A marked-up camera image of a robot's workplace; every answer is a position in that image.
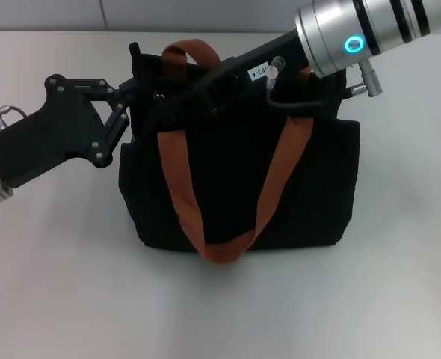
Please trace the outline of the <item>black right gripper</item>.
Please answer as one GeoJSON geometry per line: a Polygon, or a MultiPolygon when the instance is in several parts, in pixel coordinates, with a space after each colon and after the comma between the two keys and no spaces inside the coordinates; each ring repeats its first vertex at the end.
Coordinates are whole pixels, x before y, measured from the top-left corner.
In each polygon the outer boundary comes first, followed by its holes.
{"type": "Polygon", "coordinates": [[[290,31],[241,56],[221,62],[197,82],[168,82],[156,104],[157,120],[202,120],[221,113],[240,98],[265,96],[265,71],[275,57],[284,67],[272,91],[273,98],[300,98],[300,71],[308,67],[305,52],[295,31],[290,31]]]}

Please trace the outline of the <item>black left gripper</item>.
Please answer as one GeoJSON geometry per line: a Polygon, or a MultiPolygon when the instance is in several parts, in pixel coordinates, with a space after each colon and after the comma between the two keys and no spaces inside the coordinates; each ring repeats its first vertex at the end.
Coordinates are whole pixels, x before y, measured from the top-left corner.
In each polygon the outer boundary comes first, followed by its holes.
{"type": "Polygon", "coordinates": [[[130,78],[118,88],[105,79],[45,81],[46,101],[33,114],[0,131],[0,180],[18,188],[74,158],[96,168],[112,163],[112,152],[129,126],[126,105],[138,92],[130,78]],[[111,114],[103,124],[91,101],[105,101],[111,114]]]}

